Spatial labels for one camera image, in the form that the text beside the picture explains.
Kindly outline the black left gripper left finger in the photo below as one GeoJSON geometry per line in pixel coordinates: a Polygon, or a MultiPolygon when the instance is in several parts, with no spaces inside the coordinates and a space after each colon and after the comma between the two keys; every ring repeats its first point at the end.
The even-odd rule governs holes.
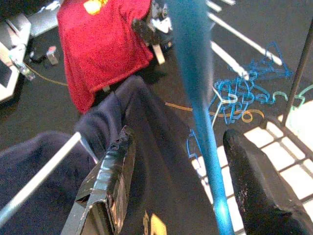
{"type": "Polygon", "coordinates": [[[127,212],[134,170],[134,133],[124,126],[82,182],[63,235],[118,235],[127,212]]]}

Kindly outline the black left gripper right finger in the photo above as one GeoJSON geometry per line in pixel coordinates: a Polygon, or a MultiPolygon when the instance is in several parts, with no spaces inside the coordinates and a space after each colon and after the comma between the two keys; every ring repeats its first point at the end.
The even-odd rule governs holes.
{"type": "Polygon", "coordinates": [[[311,235],[313,223],[267,155],[242,133],[223,135],[235,199],[247,235],[311,235]]]}

